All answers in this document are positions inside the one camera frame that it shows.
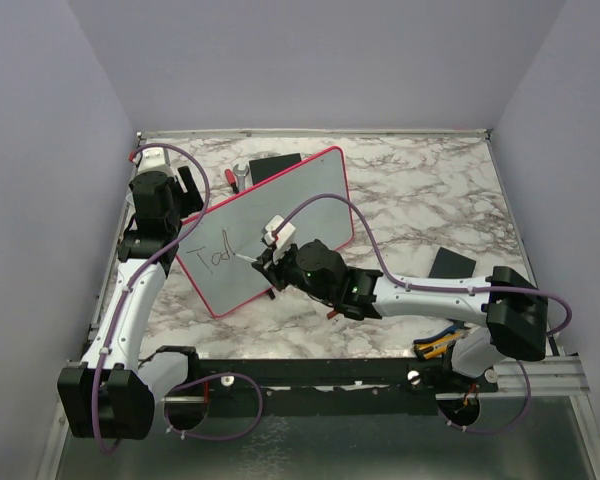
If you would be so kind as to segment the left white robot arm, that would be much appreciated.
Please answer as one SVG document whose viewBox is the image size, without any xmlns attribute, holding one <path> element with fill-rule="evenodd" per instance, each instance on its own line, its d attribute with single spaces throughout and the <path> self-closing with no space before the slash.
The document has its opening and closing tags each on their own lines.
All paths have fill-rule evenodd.
<svg viewBox="0 0 600 480">
<path fill-rule="evenodd" d="M 115 288 L 93 341 L 64 367 L 58 393 L 77 438 L 145 438 L 155 407 L 172 389 L 186 395 L 200 385 L 191 347 L 162 347 L 148 361 L 140 347 L 153 304 L 178 250 L 184 219 L 204 208 L 188 167 L 151 167 L 130 189 L 135 213 L 118 246 Z"/>
</svg>

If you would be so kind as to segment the whiteboard marker pen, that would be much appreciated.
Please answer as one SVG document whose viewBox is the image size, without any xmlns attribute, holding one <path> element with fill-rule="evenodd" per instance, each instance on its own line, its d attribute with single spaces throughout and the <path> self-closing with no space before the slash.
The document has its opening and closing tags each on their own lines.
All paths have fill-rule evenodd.
<svg viewBox="0 0 600 480">
<path fill-rule="evenodd" d="M 247 255 L 243 255 L 243 254 L 239 254 L 239 253 L 236 253 L 234 256 L 235 256 L 236 258 L 239 258 L 239 259 L 241 259 L 241 260 L 243 260 L 243 261 L 246 261 L 246 262 L 248 262 L 248 263 L 250 263 L 250 264 L 252 264 L 252 263 L 254 263 L 254 262 L 256 262 L 256 261 L 257 261 L 257 259 L 256 259 L 256 258 L 253 258 L 253 257 L 247 256 Z"/>
</svg>

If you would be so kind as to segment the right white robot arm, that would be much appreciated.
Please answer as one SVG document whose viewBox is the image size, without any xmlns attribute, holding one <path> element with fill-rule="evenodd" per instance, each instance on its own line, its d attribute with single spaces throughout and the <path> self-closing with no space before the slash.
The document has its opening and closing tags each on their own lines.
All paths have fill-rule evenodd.
<svg viewBox="0 0 600 480">
<path fill-rule="evenodd" d="M 506 358 L 545 357 L 548 303 L 509 267 L 473 278 L 395 276 L 348 266 L 319 240 L 291 245 L 284 253 L 268 248 L 251 265 L 275 289 L 293 286 L 352 320 L 423 316 L 474 325 L 453 341 L 439 367 L 441 383 L 452 391 Z"/>
</svg>

